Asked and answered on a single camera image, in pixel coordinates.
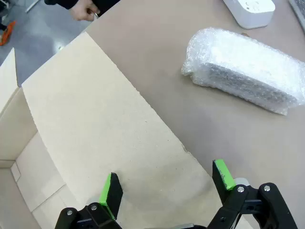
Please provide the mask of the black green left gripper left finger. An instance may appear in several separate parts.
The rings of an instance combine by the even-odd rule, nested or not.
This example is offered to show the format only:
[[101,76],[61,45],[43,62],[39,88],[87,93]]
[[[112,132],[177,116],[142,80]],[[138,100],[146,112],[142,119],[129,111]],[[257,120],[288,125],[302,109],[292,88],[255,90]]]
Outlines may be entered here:
[[65,208],[60,212],[55,229],[120,229],[116,222],[123,196],[119,178],[111,172],[98,202],[83,209]]

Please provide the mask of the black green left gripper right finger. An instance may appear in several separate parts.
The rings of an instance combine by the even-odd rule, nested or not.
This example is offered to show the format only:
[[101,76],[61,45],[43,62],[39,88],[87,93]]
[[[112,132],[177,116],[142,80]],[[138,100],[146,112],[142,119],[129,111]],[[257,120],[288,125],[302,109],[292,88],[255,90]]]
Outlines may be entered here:
[[213,161],[212,179],[222,202],[209,229],[234,229],[242,215],[253,215],[261,229],[296,229],[291,212],[274,183],[258,189],[237,184],[224,160]]

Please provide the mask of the person's right hand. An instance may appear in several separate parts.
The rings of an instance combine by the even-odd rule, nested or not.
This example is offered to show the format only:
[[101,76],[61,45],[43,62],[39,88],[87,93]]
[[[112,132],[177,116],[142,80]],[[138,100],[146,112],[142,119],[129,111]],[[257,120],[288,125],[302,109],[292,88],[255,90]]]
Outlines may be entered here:
[[69,11],[77,21],[94,21],[94,15],[100,13],[92,0],[78,0]]

